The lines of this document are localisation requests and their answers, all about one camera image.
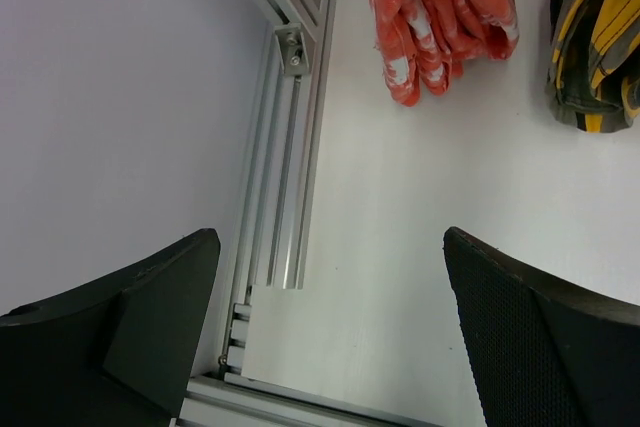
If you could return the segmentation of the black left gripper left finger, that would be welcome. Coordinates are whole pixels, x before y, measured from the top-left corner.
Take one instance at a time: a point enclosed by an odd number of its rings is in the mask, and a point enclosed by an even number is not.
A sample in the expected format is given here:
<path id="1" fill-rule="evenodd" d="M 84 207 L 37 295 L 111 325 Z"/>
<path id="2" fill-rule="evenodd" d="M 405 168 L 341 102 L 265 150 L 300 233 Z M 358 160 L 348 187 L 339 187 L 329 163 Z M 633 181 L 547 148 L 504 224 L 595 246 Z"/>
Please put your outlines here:
<path id="1" fill-rule="evenodd" d="M 198 230 L 130 266 L 1 317 L 4 426 L 167 426 L 220 256 Z"/>

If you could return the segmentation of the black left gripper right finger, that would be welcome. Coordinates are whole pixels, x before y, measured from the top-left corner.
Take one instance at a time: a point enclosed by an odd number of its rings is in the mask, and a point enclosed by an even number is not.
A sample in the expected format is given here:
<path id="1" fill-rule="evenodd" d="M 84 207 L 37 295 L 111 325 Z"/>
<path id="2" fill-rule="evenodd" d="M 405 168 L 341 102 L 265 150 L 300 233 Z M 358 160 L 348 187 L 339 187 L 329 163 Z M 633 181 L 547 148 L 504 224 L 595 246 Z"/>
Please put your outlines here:
<path id="1" fill-rule="evenodd" d="M 638 425 L 638 306 L 457 227 L 443 251 L 487 425 Z"/>

